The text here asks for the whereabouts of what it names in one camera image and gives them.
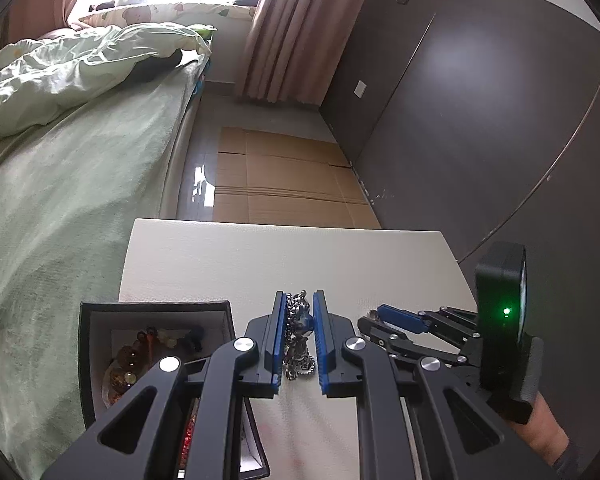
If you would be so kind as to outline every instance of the metal pivot screw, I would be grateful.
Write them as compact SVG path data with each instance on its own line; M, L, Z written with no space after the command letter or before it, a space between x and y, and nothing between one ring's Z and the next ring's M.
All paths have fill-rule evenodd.
M420 366L427 372L435 372L440 369L440 361L435 357L423 357Z
M366 346L366 342L361 337L350 337L345 345L349 350L362 350Z
M234 348L238 352L246 352L247 350L251 350L253 348L253 339L249 337L239 337L234 342Z
M180 366L180 360L174 356L168 356L160 360L160 370L163 372L173 372Z

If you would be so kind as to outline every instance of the dark pillow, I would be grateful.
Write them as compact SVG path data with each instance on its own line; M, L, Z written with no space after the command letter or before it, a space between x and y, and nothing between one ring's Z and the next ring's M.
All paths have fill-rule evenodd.
M89 6L89 12L93 12L94 10L113 9L115 6L115 2L104 2L103 4L97 4L95 7Z
M257 7L258 0L233 0L234 5L240 5L244 7Z
M144 83L158 77L161 73L178 66L182 61L182 51L177 48L169 57L150 56L138 61L124 81L126 86L134 83Z

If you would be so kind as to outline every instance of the green blanket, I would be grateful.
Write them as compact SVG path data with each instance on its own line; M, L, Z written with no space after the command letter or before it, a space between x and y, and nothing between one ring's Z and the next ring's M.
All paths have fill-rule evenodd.
M0 51L0 139L48 124L103 94L149 57L169 57L181 49L208 58L209 47L197 30L210 33L199 25L140 23L8 44Z
M83 431L80 302L115 301L135 218L155 218L202 63L122 85L0 157L0 448L26 480Z

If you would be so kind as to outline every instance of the dark wardrobe door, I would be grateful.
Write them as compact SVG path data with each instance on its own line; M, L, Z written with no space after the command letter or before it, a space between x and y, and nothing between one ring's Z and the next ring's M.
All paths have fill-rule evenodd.
M440 230L462 257L582 120L600 33L545 0L431 1L436 16L355 167L383 228Z
M549 179L461 263L472 288L494 240L526 245L526 329L545 341L541 391L584 466L600 448L600 94Z
M320 113L355 162L434 11L431 0L365 0ZM366 89L359 98L359 81Z

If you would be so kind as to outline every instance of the blue object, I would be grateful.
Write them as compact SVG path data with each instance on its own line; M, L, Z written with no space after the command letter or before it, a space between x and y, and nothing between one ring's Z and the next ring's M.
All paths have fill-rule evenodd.
M384 323L392 324L414 334L422 334L429 331L429 327L424 323L422 318L408 310L401 310L387 304L380 305L376 310L378 311L380 321Z
M202 69L202 74L200 74L200 77L196 81L196 86L194 87L193 94L191 95L192 98L193 98L193 96L198 95L200 93L200 91L202 90L202 87L205 85L206 73L209 71L210 68L211 68L211 60L208 60L206 62L205 67Z
M273 347L271 384L276 393L278 393L280 382L282 381L282 338L285 335L286 294L281 295L280 302L276 305L276 309L278 311L278 323L276 325L276 343Z
M314 292L314 335L315 335L315 355L318 363L318 382L323 395L327 394L329 386L329 371L327 367L327 345L325 339L324 320L322 318L322 309L320 308L320 300L318 293Z
M314 332L314 316L308 312L300 314L299 319L294 323L294 333L298 336L309 337Z

